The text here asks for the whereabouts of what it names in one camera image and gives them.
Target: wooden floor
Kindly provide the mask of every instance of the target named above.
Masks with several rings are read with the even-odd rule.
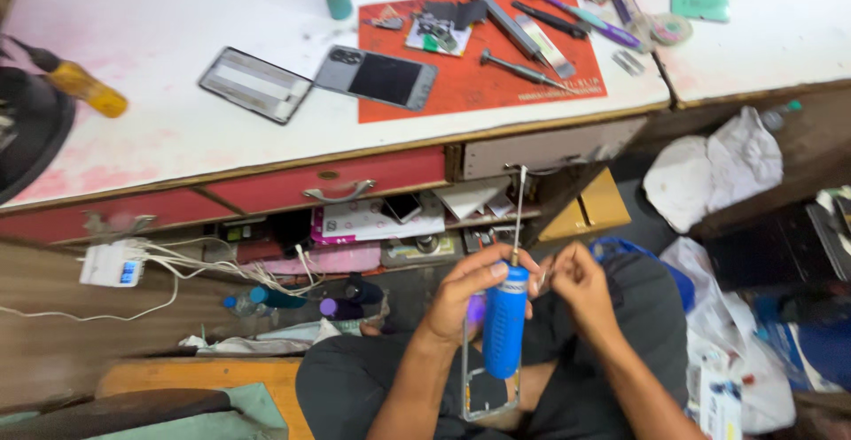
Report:
[[[83,286],[81,265],[75,255],[0,243],[0,305],[131,316],[164,304],[172,293],[172,276],[154,269],[132,289]],[[180,281],[174,304],[130,322],[0,312],[0,409],[91,395],[115,361],[174,349],[187,335],[200,335],[202,324],[207,332],[234,325],[221,299],[239,288],[201,278]]]

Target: orange repair mat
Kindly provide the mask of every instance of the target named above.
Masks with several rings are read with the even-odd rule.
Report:
[[[568,79],[559,80],[556,72],[549,66],[545,68],[541,64],[526,59],[490,18],[485,23],[473,25],[472,37],[464,50],[464,56],[460,58],[405,47],[405,38],[408,36],[412,23],[410,13],[419,12],[425,1],[402,0],[360,7],[358,16],[361,26],[358,30],[358,44],[361,49],[436,65],[439,71],[423,110],[415,112],[396,106],[384,105],[369,99],[358,99],[358,122],[388,121],[476,109],[533,105],[566,99],[606,96],[606,86],[602,82],[600,67],[597,65],[597,57],[594,55],[590,40],[587,38],[585,40],[574,40],[567,33],[562,33],[537,20],[535,22],[541,30],[547,33],[558,51],[576,68],[576,74]],[[469,0],[431,1],[467,2]],[[494,1],[512,19],[521,13],[511,6],[513,0]],[[544,0],[519,1],[524,5],[554,14],[572,23],[576,21],[568,13],[553,7]],[[577,6],[576,0],[561,1]],[[388,5],[405,19],[405,25],[401,30],[385,30],[365,23],[368,19],[378,18],[381,10]],[[568,93],[561,89],[534,84],[495,64],[479,65],[479,55],[486,47],[490,48],[491,54],[497,58],[505,59],[510,63],[520,63],[544,72],[551,79],[562,81],[567,87],[583,91],[583,93]]]

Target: black phone screen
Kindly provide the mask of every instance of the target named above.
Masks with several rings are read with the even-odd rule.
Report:
[[[349,92],[405,106],[422,65],[367,53]]]

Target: red drawer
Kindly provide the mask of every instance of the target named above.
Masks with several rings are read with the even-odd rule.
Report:
[[[202,195],[188,189],[177,189],[11,215],[0,218],[0,235],[43,243],[87,238],[89,232],[82,225],[88,218],[83,211],[101,213],[102,219],[109,222],[113,230],[124,230],[133,224],[136,216],[146,214],[156,216],[149,227],[236,216],[230,209]]]
[[[363,157],[337,163],[297,167],[279,173],[208,184],[206,187],[242,210],[254,214],[290,206],[319,203],[303,194],[319,189],[328,198],[354,192],[358,182],[375,185],[363,195],[440,182],[445,179],[443,148],[432,146],[406,152]]]

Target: purple brush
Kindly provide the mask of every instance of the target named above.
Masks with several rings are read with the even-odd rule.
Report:
[[[591,26],[593,26],[597,31],[602,33],[603,36],[606,36],[613,42],[620,43],[625,47],[630,47],[632,49],[641,51],[641,41],[639,41],[638,38],[631,35],[628,31],[622,30],[617,26],[613,26],[609,23],[606,23],[594,13],[587,10],[583,10],[582,8],[571,7],[569,4],[562,3],[559,0],[546,1],[548,1],[552,6],[561,8],[562,10],[574,15],[578,19],[589,22]]]

